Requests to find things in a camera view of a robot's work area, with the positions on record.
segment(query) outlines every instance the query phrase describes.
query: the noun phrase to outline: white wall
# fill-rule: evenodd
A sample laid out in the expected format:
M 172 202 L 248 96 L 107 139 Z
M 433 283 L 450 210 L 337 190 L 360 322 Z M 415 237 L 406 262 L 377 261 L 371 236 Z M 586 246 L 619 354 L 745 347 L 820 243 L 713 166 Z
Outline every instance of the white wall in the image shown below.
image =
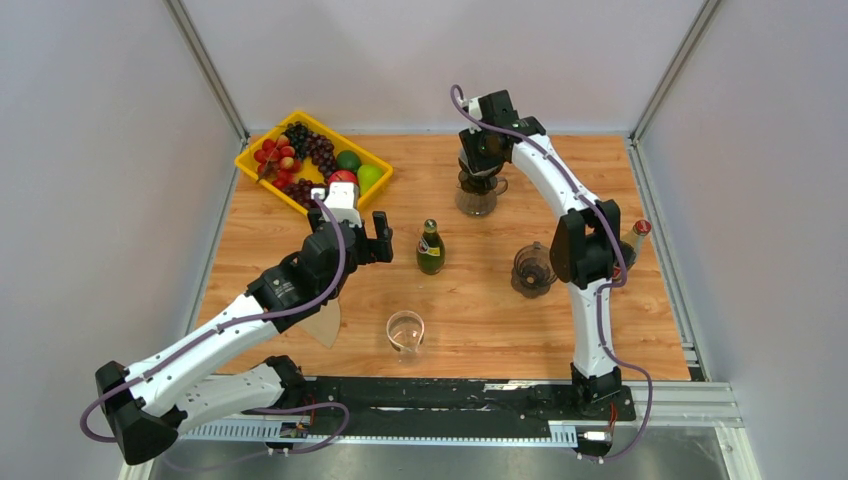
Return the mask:
M 185 332 L 236 149 L 161 2 L 0 2 L 0 478 L 115 478 L 94 371 Z
M 845 478 L 848 3 L 726 1 L 644 142 L 764 478 Z
M 448 89 L 508 88 L 555 131 L 629 131 L 701 0 L 186 0 L 251 130 L 456 132 Z

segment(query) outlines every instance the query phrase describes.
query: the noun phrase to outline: wooden table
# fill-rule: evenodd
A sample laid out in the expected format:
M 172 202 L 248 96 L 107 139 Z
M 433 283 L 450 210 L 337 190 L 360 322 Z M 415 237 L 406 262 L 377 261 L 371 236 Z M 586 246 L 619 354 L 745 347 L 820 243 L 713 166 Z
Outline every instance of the wooden table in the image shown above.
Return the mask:
M 450 136 L 354 136 L 392 164 L 388 189 L 362 212 L 373 236 L 371 210 L 386 211 L 394 229 L 391 264 L 360 267 L 340 297 L 342 324 L 331 349 L 295 327 L 222 368 L 237 373 L 271 355 L 289 355 L 306 375 L 470 378 L 570 378 L 574 351 L 571 306 L 564 284 L 528 300 L 510 286 L 516 252 L 538 240 L 550 245 L 556 220 L 530 181 L 512 165 L 502 174 L 509 191 L 495 212 L 470 218 L 454 206 L 459 141 Z M 581 181 L 621 207 L 622 231 L 642 216 L 627 153 L 619 137 L 561 136 L 554 146 Z M 423 222 L 435 218 L 447 263 L 421 273 L 415 249 Z M 236 187 L 209 278 L 203 324 L 260 272 L 300 249 L 306 218 L 242 176 Z M 655 379 L 688 380 L 669 300 L 651 245 L 645 244 L 630 283 L 612 294 L 615 351 Z M 414 310 L 425 322 L 425 346 L 413 364 L 399 363 L 386 338 L 386 320 Z M 641 376 L 624 370 L 627 379 Z

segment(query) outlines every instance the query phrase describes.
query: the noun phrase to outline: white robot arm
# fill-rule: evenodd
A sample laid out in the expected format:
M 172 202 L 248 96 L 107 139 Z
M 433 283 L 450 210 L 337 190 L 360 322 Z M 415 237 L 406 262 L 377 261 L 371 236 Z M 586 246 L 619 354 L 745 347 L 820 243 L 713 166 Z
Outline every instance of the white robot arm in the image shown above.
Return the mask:
M 313 194 L 323 196 L 323 190 Z M 124 367 L 113 361 L 100 367 L 95 380 L 101 397 L 83 415 L 83 432 L 118 443 L 124 460 L 135 465 L 158 456 L 198 425 L 256 408 L 297 406 L 305 380 L 288 357 L 270 357 L 239 375 L 207 377 L 236 355 L 318 312 L 338 296 L 357 266 L 391 262 L 392 230 L 385 213 L 374 212 L 377 238 L 367 238 L 355 207 L 358 197 L 353 183 L 333 183 L 322 199 L 332 216 L 310 211 L 313 233 L 301 250 L 265 270 L 214 319 L 140 362 Z M 87 417 L 98 404 L 114 439 L 88 429 Z
M 611 200 L 601 202 L 577 180 L 557 155 L 541 124 L 533 117 L 519 118 L 505 90 L 464 100 L 462 107 L 470 120 L 479 121 L 472 122 L 459 134 L 463 190 L 486 193 L 493 189 L 494 176 L 506 162 L 511 162 L 533 182 L 558 222 L 551 245 L 551 263 L 557 277 L 567 283 L 571 296 L 577 338 L 572 380 L 582 387 L 581 395 L 586 402 L 599 402 L 615 395 L 621 388 L 621 372 L 604 350 L 598 327 L 601 325 L 606 347 L 612 351 L 609 289 L 596 292 L 612 276 L 612 242 L 618 242 L 620 223 L 618 206 Z M 478 123 L 496 128 L 484 129 Z M 604 215 L 615 238 L 609 238 L 586 202 L 594 204 Z M 586 226 L 593 233 L 587 235 Z

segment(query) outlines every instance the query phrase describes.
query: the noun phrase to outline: glass pitcher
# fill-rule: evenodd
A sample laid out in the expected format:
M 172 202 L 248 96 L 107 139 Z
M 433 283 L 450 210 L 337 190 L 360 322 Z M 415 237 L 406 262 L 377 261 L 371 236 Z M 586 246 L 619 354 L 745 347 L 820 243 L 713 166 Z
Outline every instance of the glass pitcher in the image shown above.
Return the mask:
M 509 188 L 509 181 L 504 177 L 478 180 L 460 172 L 456 188 L 456 208 L 466 215 L 482 217 L 495 210 L 498 196 Z

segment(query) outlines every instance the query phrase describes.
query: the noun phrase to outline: small bottle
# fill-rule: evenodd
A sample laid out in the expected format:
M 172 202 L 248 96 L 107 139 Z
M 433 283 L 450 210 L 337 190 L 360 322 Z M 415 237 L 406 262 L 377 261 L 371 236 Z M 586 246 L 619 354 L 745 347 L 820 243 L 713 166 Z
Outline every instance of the small bottle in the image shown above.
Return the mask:
M 633 228 L 621 237 L 621 256 L 624 257 L 624 264 L 628 271 L 639 258 L 642 244 L 645 243 L 645 237 L 649 233 L 651 233 L 651 222 L 642 219 L 634 223 Z M 621 279 L 621 268 L 617 259 L 613 263 L 612 279 L 616 282 Z
M 424 222 L 424 234 L 418 240 L 418 268 L 427 275 L 435 275 L 444 265 L 445 243 L 431 218 Z

